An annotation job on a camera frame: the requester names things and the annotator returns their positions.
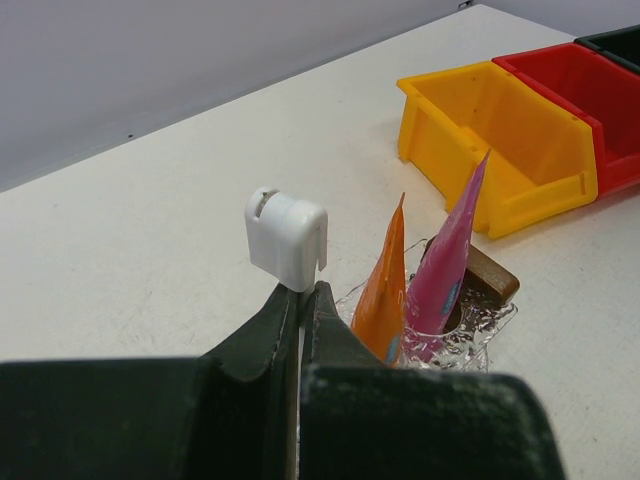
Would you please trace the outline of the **pink toothpaste tube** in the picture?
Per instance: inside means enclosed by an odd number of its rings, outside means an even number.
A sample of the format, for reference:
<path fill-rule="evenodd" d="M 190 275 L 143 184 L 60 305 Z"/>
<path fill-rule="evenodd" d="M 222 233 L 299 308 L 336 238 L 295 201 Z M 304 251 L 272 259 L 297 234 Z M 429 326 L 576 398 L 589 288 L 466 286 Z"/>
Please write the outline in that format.
<path fill-rule="evenodd" d="M 411 360 L 427 363 L 441 346 L 466 271 L 476 205 L 489 158 L 486 154 L 472 174 L 409 284 L 404 348 Z"/>

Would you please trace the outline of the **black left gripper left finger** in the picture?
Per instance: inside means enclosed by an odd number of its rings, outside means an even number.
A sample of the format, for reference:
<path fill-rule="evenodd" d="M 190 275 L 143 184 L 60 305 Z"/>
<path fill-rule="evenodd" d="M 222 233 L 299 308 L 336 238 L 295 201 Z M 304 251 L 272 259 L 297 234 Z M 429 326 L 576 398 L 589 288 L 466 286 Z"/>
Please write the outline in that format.
<path fill-rule="evenodd" d="M 199 357 L 1 367 L 5 479 L 291 479 L 298 297 Z"/>

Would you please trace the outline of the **clear textured acrylic tray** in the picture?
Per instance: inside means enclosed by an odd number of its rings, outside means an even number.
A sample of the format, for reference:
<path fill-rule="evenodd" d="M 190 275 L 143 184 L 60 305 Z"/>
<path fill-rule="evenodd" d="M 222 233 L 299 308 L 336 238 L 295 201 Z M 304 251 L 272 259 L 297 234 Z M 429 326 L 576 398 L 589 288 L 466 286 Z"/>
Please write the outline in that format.
<path fill-rule="evenodd" d="M 422 370 L 486 373 L 489 342 L 518 313 L 517 277 L 472 246 L 458 299 L 444 331 L 420 334 L 406 328 L 396 365 Z"/>

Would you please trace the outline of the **orange toothpaste tube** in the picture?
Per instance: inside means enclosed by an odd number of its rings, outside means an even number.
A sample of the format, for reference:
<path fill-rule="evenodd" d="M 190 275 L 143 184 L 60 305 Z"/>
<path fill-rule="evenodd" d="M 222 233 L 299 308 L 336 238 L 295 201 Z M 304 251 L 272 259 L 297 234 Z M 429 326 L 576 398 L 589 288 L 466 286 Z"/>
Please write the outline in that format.
<path fill-rule="evenodd" d="M 380 361 L 395 366 L 404 333 L 406 269 L 402 194 L 388 225 L 383 249 L 351 320 L 355 336 Z"/>

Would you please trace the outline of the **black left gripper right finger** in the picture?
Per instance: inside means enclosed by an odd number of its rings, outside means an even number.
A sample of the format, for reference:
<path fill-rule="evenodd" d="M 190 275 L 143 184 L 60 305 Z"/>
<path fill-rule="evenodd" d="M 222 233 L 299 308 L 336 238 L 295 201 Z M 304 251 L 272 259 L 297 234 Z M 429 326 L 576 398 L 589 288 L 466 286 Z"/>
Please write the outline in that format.
<path fill-rule="evenodd" d="M 521 379 L 385 366 L 318 282 L 304 313 L 303 479 L 562 479 L 546 413 Z"/>

